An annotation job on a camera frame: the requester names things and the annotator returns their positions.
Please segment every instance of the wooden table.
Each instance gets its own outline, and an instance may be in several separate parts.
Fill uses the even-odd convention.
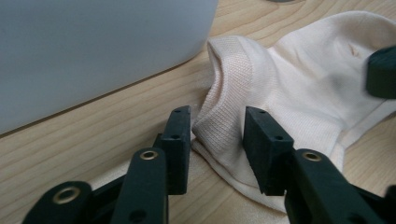
[[[245,35],[272,46],[283,35],[349,10],[396,20],[392,0],[220,0],[211,36]],[[158,76],[41,120],[0,138],[0,223],[15,223],[49,188],[66,180],[121,175],[135,151],[149,147],[169,112],[199,110],[213,80],[207,52]],[[396,116],[375,126],[346,153],[345,175],[382,195],[396,183]],[[189,192],[170,198],[171,223],[277,223],[284,215],[242,196],[196,153]]]

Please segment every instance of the white sock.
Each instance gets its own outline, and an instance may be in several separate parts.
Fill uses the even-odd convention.
[[[396,110],[365,93],[366,59],[396,45],[396,22],[347,12],[312,23],[270,49],[242,36],[209,41],[215,81],[193,124],[198,151],[230,185],[285,211],[283,197],[261,195],[242,148],[245,107],[268,111],[294,147],[329,156],[341,170],[344,150]]]

